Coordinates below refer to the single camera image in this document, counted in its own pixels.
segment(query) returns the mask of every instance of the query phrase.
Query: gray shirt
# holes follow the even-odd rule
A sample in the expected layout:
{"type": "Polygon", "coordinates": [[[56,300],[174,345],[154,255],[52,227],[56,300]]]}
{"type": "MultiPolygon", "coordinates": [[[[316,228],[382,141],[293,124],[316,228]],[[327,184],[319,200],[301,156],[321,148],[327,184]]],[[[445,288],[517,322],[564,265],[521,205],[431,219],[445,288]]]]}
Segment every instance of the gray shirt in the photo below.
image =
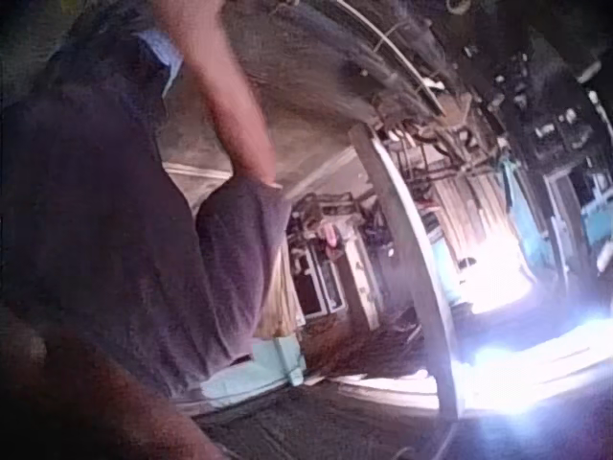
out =
{"type": "Polygon", "coordinates": [[[289,204],[234,177],[195,221],[151,132],[104,88],[4,114],[3,301],[177,396],[248,353],[289,204]]]}

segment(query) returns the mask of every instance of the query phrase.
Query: person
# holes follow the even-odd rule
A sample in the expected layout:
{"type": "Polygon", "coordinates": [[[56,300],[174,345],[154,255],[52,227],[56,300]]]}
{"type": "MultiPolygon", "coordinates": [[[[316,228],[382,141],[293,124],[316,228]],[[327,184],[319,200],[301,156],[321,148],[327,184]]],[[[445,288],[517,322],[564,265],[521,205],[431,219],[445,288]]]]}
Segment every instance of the person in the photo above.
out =
{"type": "Polygon", "coordinates": [[[173,45],[86,14],[3,113],[0,386],[72,443],[220,458],[170,400],[248,353],[289,205],[222,0],[151,3],[173,45]],[[177,49],[233,167],[195,221],[154,137],[177,49]]]}

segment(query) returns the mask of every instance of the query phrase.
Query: shirt sleeve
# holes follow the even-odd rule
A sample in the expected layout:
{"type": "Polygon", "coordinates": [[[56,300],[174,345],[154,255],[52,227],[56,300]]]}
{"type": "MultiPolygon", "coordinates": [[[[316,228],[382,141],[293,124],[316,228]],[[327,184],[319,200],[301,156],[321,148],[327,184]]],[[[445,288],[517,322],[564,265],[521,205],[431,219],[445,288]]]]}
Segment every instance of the shirt sleeve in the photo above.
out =
{"type": "MultiPolygon", "coordinates": [[[[208,307],[226,358],[249,352],[289,212],[280,190],[246,176],[231,178],[198,210],[205,284],[215,297],[208,307]]],[[[215,361],[209,360],[211,373],[215,361]]]]}

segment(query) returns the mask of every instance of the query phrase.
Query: light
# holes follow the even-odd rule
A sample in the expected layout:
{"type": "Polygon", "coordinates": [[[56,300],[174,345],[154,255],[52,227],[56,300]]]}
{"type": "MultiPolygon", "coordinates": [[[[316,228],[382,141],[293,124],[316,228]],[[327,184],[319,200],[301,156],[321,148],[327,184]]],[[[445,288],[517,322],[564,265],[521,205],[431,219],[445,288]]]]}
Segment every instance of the light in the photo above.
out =
{"type": "Polygon", "coordinates": [[[400,138],[392,130],[387,131],[387,137],[389,137],[390,140],[393,141],[393,142],[400,142],[400,138]]]}
{"type": "Polygon", "coordinates": [[[468,282],[465,288],[472,302],[473,314],[500,309],[524,298],[532,283],[520,272],[482,273],[468,282]]]}
{"type": "Polygon", "coordinates": [[[491,238],[481,245],[476,264],[463,272],[462,294],[473,314],[500,309],[528,295],[533,285],[521,271],[520,254],[512,239],[491,238]]]}
{"type": "Polygon", "coordinates": [[[429,77],[424,77],[422,81],[428,88],[438,89],[440,91],[445,90],[444,83],[442,81],[434,81],[429,77]]]}
{"type": "MultiPolygon", "coordinates": [[[[458,366],[457,378],[464,388],[467,413],[519,414],[538,402],[597,379],[610,378],[611,337],[613,319],[592,319],[521,352],[491,347],[480,350],[474,365],[458,366]]],[[[368,396],[372,390],[383,390],[387,403],[438,409],[437,383],[425,369],[400,379],[338,381],[348,384],[348,391],[354,395],[368,396]]]]}
{"type": "Polygon", "coordinates": [[[613,240],[607,241],[598,255],[596,260],[598,272],[603,274],[609,264],[611,264],[611,261],[613,261],[613,240]]]}
{"type": "Polygon", "coordinates": [[[468,366],[472,408],[518,413],[577,386],[579,373],[613,357],[613,320],[589,321],[523,352],[486,348],[468,366]]]}

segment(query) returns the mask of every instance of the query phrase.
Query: white post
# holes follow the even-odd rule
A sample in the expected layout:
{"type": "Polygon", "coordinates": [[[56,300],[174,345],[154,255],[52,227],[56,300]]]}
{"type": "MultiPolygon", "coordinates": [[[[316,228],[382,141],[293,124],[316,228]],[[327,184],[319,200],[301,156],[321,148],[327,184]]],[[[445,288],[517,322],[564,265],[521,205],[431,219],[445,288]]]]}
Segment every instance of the white post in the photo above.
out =
{"type": "Polygon", "coordinates": [[[465,398],[455,328],[420,214],[388,151],[372,131],[364,124],[354,126],[350,139],[373,183],[395,250],[407,267],[406,282],[423,329],[429,369],[437,381],[440,414],[459,418],[465,398]]]}

